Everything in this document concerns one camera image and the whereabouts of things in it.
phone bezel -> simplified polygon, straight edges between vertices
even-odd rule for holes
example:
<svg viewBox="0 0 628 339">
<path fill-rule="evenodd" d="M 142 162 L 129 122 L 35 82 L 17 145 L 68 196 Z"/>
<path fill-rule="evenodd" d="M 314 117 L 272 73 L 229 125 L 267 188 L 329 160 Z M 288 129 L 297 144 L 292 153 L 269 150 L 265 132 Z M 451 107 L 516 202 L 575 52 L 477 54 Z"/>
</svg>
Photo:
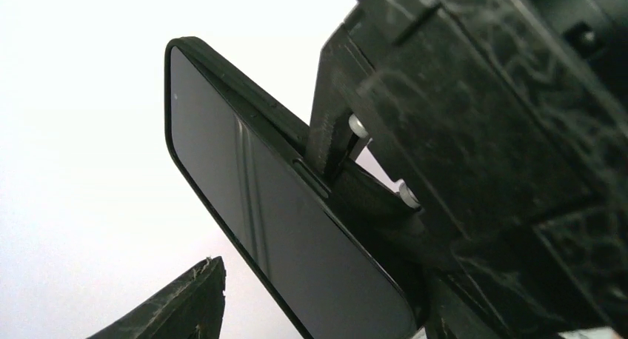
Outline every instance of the phone bezel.
<svg viewBox="0 0 628 339">
<path fill-rule="evenodd" d="M 303 128 L 299 125 L 300 120 L 296 118 L 290 111 L 281 106 L 274 98 L 265 93 L 259 86 L 248 79 L 245 74 L 233 66 L 229 61 L 224 59 L 220 54 L 213 50 L 204 41 L 196 37 L 176 38 L 170 41 L 166 48 L 165 71 L 164 71 L 164 116 L 165 116 L 165 134 L 167 148 L 175 165 L 185 177 L 188 184 L 192 187 L 195 194 L 205 205 L 208 212 L 216 220 L 218 226 L 225 233 L 230 242 L 237 249 L 240 256 L 245 260 L 249 268 L 255 273 L 255 276 L 262 282 L 264 288 L 271 294 L 275 302 L 280 306 L 281 310 L 287 315 L 296 329 L 304 338 L 313 338 L 307 331 L 305 325 L 298 319 L 290 306 L 284 301 L 276 288 L 267 279 L 266 275 L 258 267 L 257 263 L 250 257 L 248 251 L 241 245 L 237 237 L 230 231 L 228 225 L 222 220 L 211 202 L 203 195 L 192 177 L 186 171 L 185 167 L 176 155 L 173 146 L 171 124 L 170 124 L 170 56 L 172 49 L 176 47 L 183 55 L 196 67 L 196 69 L 212 84 L 218 93 L 229 104 L 230 109 L 236 116 L 247 125 L 252 133 L 254 133 L 264 143 L 268 149 L 282 161 L 282 164 L 293 175 L 293 177 L 308 190 L 310 195 L 323 208 L 327 215 L 333 220 L 335 225 L 350 239 L 354 246 L 358 247 L 360 252 L 367 257 L 373 266 L 387 279 L 397 293 L 404 299 L 407 310 L 411 317 L 415 319 L 415 314 L 407 298 L 406 293 L 394 281 L 394 279 L 383 269 L 383 267 L 374 259 L 373 256 L 360 244 L 353 234 L 342 224 L 338 213 L 335 212 L 337 204 L 326 195 L 322 195 L 315 191 L 307 181 L 295 169 L 295 162 L 300 162 L 301 167 L 305 166 L 302 155 L 299 154 L 297 148 L 304 145 L 304 138 L 307 138 L 307 125 Z M 325 183 L 317 178 L 318 185 Z M 329 188 L 326 189 L 328 195 L 331 193 Z M 404 337 L 405 339 L 414 334 L 410 330 Z"/>
</svg>

silver screw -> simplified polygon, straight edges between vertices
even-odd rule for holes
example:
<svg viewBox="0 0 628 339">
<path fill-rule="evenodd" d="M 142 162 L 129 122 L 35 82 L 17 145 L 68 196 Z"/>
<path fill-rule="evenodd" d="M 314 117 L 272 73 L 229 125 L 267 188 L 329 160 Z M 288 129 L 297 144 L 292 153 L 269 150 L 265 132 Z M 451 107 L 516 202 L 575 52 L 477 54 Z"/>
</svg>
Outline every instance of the silver screw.
<svg viewBox="0 0 628 339">
<path fill-rule="evenodd" d="M 369 136 L 367 129 L 364 128 L 364 125 L 360 122 L 357 115 L 351 115 L 351 117 L 349 117 L 349 128 L 360 138 Z"/>
<path fill-rule="evenodd" d="M 414 196 L 414 193 L 412 193 L 412 190 L 408 188 L 408 185 L 406 185 L 405 182 L 401 182 L 401 185 L 399 185 L 399 197 L 401 197 L 401 200 L 403 200 L 408 207 L 412 207 L 413 209 L 421 208 L 421 204 L 418 202 L 416 196 Z"/>
</svg>

screw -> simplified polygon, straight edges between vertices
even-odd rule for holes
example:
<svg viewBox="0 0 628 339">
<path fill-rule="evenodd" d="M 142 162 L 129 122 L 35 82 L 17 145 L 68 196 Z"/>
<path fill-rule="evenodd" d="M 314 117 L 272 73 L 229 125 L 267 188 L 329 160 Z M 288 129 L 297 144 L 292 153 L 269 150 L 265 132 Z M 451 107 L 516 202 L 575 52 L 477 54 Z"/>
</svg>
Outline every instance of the screw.
<svg viewBox="0 0 628 339">
<path fill-rule="evenodd" d="M 349 128 L 351 128 L 355 135 L 360 138 L 366 138 L 369 136 L 367 129 L 364 128 L 364 125 L 360 122 L 358 116 L 356 115 L 351 115 L 351 117 L 349 117 Z"/>
<path fill-rule="evenodd" d="M 421 204 L 416 199 L 416 196 L 414 196 L 412 190 L 403 181 L 401 182 L 401 185 L 399 185 L 399 197 L 401 197 L 401 200 L 403 200 L 408 207 L 413 209 L 421 208 Z"/>
</svg>

phone screen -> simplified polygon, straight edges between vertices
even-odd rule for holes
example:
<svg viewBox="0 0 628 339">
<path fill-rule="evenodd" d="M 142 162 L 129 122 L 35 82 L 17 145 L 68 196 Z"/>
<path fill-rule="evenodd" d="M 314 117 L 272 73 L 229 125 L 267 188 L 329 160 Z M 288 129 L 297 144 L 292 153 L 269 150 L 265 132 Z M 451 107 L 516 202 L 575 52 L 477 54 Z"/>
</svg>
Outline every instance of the phone screen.
<svg viewBox="0 0 628 339">
<path fill-rule="evenodd" d="M 314 338 L 414 334 L 412 310 L 388 277 L 176 47 L 170 94 L 179 168 Z"/>
</svg>

white background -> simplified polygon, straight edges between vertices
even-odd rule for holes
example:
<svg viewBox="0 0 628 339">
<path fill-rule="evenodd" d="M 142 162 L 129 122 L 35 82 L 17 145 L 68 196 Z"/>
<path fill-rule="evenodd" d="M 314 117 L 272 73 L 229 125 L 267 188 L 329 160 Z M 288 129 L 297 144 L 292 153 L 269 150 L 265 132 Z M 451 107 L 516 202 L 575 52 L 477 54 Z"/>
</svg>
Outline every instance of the white background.
<svg viewBox="0 0 628 339">
<path fill-rule="evenodd" d="M 0 338 L 84 338 L 223 256 L 221 338 L 299 338 L 179 174 L 164 49 L 198 36 L 309 122 L 355 0 L 0 0 Z"/>
</svg>

